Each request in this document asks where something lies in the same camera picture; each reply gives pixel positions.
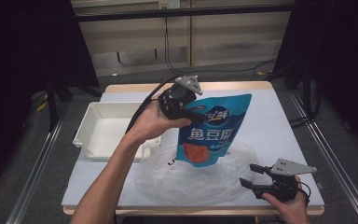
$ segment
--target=wooden table edge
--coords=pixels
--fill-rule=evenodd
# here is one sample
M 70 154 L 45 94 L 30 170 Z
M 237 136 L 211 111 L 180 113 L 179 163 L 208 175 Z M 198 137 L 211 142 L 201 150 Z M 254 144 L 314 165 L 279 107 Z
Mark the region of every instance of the wooden table edge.
M 137 92 L 152 91 L 158 83 L 145 84 L 113 84 L 106 87 L 105 92 Z M 161 90 L 168 89 L 172 83 L 165 84 Z M 273 89 L 267 81 L 231 81 L 231 82 L 200 82 L 203 91 L 224 91 L 224 90 L 263 90 Z
M 63 206 L 63 212 L 71 216 L 75 212 L 75 206 Z M 324 206 L 313 205 L 307 208 L 309 216 L 319 216 L 324 213 Z M 277 216 L 278 210 L 273 207 L 236 207 L 225 208 L 216 207 L 215 209 L 204 208 L 154 208 L 154 209 L 141 209 L 141 208 L 126 208 L 118 209 L 117 215 L 122 216 Z

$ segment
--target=white plastic bag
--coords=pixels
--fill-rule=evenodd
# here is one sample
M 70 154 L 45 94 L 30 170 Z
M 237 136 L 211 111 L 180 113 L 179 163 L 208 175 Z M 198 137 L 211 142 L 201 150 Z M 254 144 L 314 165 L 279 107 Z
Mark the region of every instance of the white plastic bag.
M 151 156 L 141 159 L 135 184 L 147 197 L 161 202 L 182 204 L 235 197 L 243 190 L 239 177 L 252 180 L 249 164 L 257 163 L 253 150 L 235 142 L 216 164 L 200 168 L 173 161 L 176 147 L 149 149 Z

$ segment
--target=blue snack bag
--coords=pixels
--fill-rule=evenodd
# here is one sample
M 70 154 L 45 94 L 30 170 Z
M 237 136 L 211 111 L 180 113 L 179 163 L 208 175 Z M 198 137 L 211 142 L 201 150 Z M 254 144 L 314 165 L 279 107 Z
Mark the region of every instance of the blue snack bag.
M 226 155 L 248 110 L 252 94 L 210 97 L 186 105 L 186 109 L 208 117 L 179 129 L 176 159 L 195 167 L 217 163 Z

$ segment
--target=black cable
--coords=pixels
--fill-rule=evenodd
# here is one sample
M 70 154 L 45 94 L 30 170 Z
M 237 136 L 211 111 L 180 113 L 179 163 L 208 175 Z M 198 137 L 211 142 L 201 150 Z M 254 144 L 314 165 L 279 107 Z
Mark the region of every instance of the black cable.
M 163 87 L 165 84 L 167 84 L 169 81 L 171 81 L 171 80 L 173 80 L 175 78 L 177 78 L 177 77 L 168 78 L 167 80 L 161 82 L 152 92 L 150 92 L 150 94 L 144 99 L 142 104 L 138 107 L 138 109 L 135 111 L 134 115 L 132 116 L 126 133 L 132 128 L 133 124 L 138 119 L 138 117 L 142 114 L 142 112 L 144 112 L 144 110 L 147 107 L 147 105 L 150 104 L 150 102 L 152 102 L 152 97 L 156 94 L 156 92 L 159 89 L 161 89 L 161 87 Z
M 267 63 L 275 63 L 275 60 L 276 58 L 273 58 L 271 60 L 268 60 L 268 61 L 265 61 L 265 62 L 262 62 L 262 63 L 259 63 L 258 65 L 256 65 L 253 69 L 253 72 L 252 72 L 252 76 L 251 78 L 249 79 L 249 81 L 253 81 L 254 77 L 255 77 L 255 69 L 258 68 L 258 67 L 261 67 L 261 66 L 264 66 L 265 64 Z
M 297 128 L 307 122 L 312 121 L 313 119 L 316 118 L 316 116 L 319 114 L 319 110 L 321 107 L 321 92 L 320 92 L 320 88 L 317 86 L 316 87 L 316 92 L 313 98 L 313 103 L 315 105 L 315 110 L 313 112 L 311 112 L 310 115 L 307 115 L 305 117 L 301 117 L 301 118 L 297 118 L 297 119 L 289 119 L 289 122 L 295 122 L 295 121 L 299 121 L 299 120 L 303 120 L 302 122 L 298 123 L 298 124 L 294 124 L 291 125 L 292 129 L 293 128 Z
M 216 73 L 220 73 L 220 72 L 226 72 L 226 73 L 236 73 L 236 72 L 247 72 L 247 71 L 252 71 L 253 70 L 253 74 L 251 76 L 250 81 L 253 80 L 254 75 L 255 75 L 255 69 L 259 68 L 267 63 L 275 63 L 276 58 L 270 59 L 268 61 L 259 63 L 258 65 L 256 65 L 255 67 L 252 68 L 245 68 L 245 69 L 240 69 L 240 70 L 191 70 L 191 71 L 182 71 L 182 70 L 178 70 L 177 68 L 174 68 L 172 63 L 171 63 L 171 59 L 170 59 L 170 41 L 169 41 L 169 35 L 168 35 L 168 22 L 167 22 L 167 18 L 165 18 L 165 36 L 164 36 L 164 55 L 165 55 L 165 63 L 167 64 L 167 67 L 176 75 L 178 76 L 183 76 L 185 74 L 191 74 L 191 73 L 204 73 L 204 72 L 216 72 Z
M 303 182 L 297 182 L 297 183 L 302 184 L 302 185 L 304 185 L 305 187 L 308 188 L 309 193 L 307 193 L 303 189 L 298 189 L 298 191 L 300 191 L 301 193 L 303 193 L 305 195 L 305 205 L 308 206 L 308 204 L 310 203 L 310 186 L 308 186 L 306 183 L 303 183 Z

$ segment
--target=human arm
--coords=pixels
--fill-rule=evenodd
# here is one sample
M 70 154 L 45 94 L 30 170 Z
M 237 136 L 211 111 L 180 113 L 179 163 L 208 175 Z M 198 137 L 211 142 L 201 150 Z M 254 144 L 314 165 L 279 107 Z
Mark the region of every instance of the human arm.
M 300 182 L 300 178 L 296 176 L 297 182 Z M 287 224 L 309 224 L 310 220 L 307 214 L 306 198 L 302 192 L 298 192 L 296 197 L 289 202 L 281 203 L 274 196 L 264 193 L 262 197 L 269 202 L 272 206 L 278 209 L 283 220 Z
M 170 128 L 181 128 L 190 123 L 189 119 L 167 119 L 158 102 L 151 102 L 122 137 L 109 162 L 80 200 L 71 223 L 110 223 L 138 147 Z

